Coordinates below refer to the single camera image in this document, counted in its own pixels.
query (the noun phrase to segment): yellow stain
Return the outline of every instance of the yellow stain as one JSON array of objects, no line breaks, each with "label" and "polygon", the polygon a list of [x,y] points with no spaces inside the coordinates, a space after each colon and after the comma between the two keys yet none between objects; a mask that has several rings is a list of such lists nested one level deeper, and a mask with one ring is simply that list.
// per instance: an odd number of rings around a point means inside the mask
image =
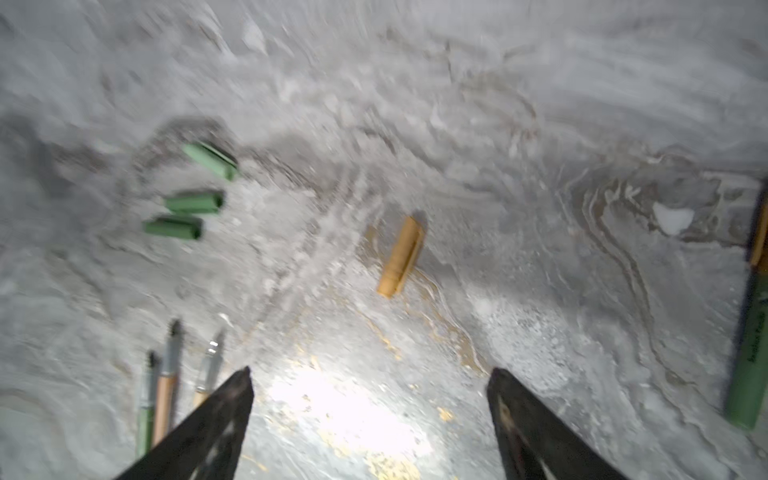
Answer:
[{"label": "yellow stain", "polygon": [[450,410],[448,410],[448,409],[444,409],[444,408],[442,408],[442,407],[438,407],[438,408],[437,408],[437,411],[439,412],[439,414],[440,414],[440,419],[441,419],[443,422],[450,422],[450,421],[452,421],[452,420],[455,418],[455,417],[453,416],[453,414],[451,413],[451,411],[450,411]]},{"label": "yellow stain", "polygon": [[378,480],[421,480],[416,465],[405,458],[396,458],[383,453],[366,455],[368,471]]},{"label": "yellow stain", "polygon": [[326,445],[333,449],[333,454],[337,457],[345,458],[352,454],[349,443],[343,437],[325,429],[319,430],[317,433]]},{"label": "yellow stain", "polygon": [[382,330],[373,322],[373,320],[368,318],[363,312],[359,310],[357,311],[357,313],[362,315],[362,317],[368,321],[368,326],[371,327],[371,330],[373,330],[376,336],[379,337],[379,340],[381,340],[382,343],[384,343],[384,346],[386,347],[386,349],[395,354],[395,360],[402,359],[400,357],[400,350],[396,346],[394,346],[392,342],[389,341],[389,339],[384,335],[384,332],[382,332]]},{"label": "yellow stain", "polygon": [[310,357],[310,363],[312,363],[312,368],[314,368],[318,372],[322,372],[322,370],[320,368],[320,362],[317,361],[317,357],[316,356],[312,355]]},{"label": "yellow stain", "polygon": [[247,460],[248,462],[255,463],[256,466],[259,467],[259,470],[261,470],[262,472],[268,472],[269,471],[269,469],[267,467],[265,467],[263,463],[257,462],[256,459],[253,458],[253,457],[249,457],[248,455],[241,455],[240,457],[243,460]]}]

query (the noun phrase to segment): green cylinder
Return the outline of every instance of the green cylinder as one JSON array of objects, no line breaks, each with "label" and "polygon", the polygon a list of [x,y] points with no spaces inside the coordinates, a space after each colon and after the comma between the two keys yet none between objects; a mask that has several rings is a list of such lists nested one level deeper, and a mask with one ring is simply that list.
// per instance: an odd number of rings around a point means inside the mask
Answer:
[{"label": "green cylinder", "polygon": [[218,192],[166,198],[165,207],[175,214],[218,214],[224,195]]},{"label": "green cylinder", "polygon": [[154,408],[139,410],[138,434],[136,436],[136,458],[143,457],[152,448],[152,429],[154,428]]},{"label": "green cylinder", "polygon": [[768,274],[755,276],[754,288],[747,301],[750,305],[725,416],[734,425],[751,430],[760,414],[768,383]]},{"label": "green cylinder", "polygon": [[203,233],[203,222],[195,217],[161,217],[146,222],[144,231],[161,237],[197,240]]},{"label": "green cylinder", "polygon": [[208,144],[186,144],[183,150],[192,160],[225,180],[232,181],[237,174],[234,161]]}]

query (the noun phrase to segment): tan cylinder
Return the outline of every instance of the tan cylinder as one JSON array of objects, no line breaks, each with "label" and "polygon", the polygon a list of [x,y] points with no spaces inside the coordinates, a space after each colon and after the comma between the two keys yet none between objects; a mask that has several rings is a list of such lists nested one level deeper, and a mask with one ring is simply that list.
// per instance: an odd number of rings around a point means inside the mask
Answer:
[{"label": "tan cylinder", "polygon": [[170,407],[174,397],[176,386],[175,376],[162,376],[157,380],[157,405],[154,415],[154,435],[152,446],[154,447],[165,438],[170,427]]},{"label": "tan cylinder", "polygon": [[384,266],[379,288],[376,289],[380,295],[391,298],[392,295],[402,289],[406,277],[413,268],[416,256],[419,254],[423,238],[424,229],[419,225],[419,222],[413,217],[406,217],[400,230],[400,237],[392,248],[389,261]]},{"label": "tan cylinder", "polygon": [[208,392],[201,392],[200,390],[195,390],[194,396],[192,397],[192,409],[195,410],[197,407],[200,406],[201,403],[205,402],[208,398]]}]

